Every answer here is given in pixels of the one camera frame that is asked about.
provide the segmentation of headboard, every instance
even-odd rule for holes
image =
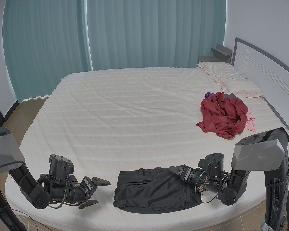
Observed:
[[[232,65],[257,84],[268,105],[289,129],[289,67],[240,38],[235,40]]]

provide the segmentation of mattress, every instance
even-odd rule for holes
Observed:
[[[6,196],[12,208],[52,227],[69,230],[184,230],[212,226],[251,209],[265,199],[264,173],[251,172],[247,190],[232,206],[211,203],[166,214],[135,214],[113,207],[120,171],[186,164],[197,167],[210,153],[225,156],[231,171],[234,145],[254,134],[245,129],[228,140],[204,133],[200,103],[206,92],[222,91],[201,68],[132,68],[70,74],[63,78],[26,132],[20,149],[34,178],[48,173],[49,156],[71,159],[74,175],[109,180],[78,209],[35,209],[8,177]],[[256,117],[257,132],[282,125],[263,98],[243,98]],[[215,195],[204,192],[202,200]]]

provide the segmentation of nightstand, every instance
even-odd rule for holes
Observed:
[[[215,56],[199,56],[199,63],[202,62],[231,62],[232,50],[220,44],[216,48],[211,48]]]

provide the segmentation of label sticker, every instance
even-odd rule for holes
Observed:
[[[190,174],[191,170],[192,170],[192,169],[189,168],[189,170],[187,171],[187,174],[186,174],[185,180],[189,177],[189,174]]]
[[[89,189],[91,190],[91,189],[92,189],[92,186],[89,184],[89,182],[87,181],[86,178],[84,178],[84,182],[86,183],[87,187],[89,187]]]

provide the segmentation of folded black pants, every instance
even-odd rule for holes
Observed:
[[[199,205],[194,190],[168,168],[141,168],[119,173],[113,205],[131,213],[169,213]]]

